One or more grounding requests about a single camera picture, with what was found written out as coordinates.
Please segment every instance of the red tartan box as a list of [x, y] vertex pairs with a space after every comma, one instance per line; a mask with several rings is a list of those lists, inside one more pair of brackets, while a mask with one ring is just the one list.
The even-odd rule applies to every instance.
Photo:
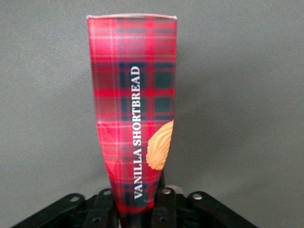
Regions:
[[176, 17], [87, 20], [97, 130], [115, 203], [124, 227], [143, 227], [162, 171], [147, 162], [148, 142], [173, 124]]

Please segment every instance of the gray background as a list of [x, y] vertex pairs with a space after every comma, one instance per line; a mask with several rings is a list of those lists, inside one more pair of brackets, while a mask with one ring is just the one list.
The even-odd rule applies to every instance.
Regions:
[[0, 1], [0, 227], [109, 186], [86, 15], [178, 17], [167, 184], [304, 227], [304, 1]]

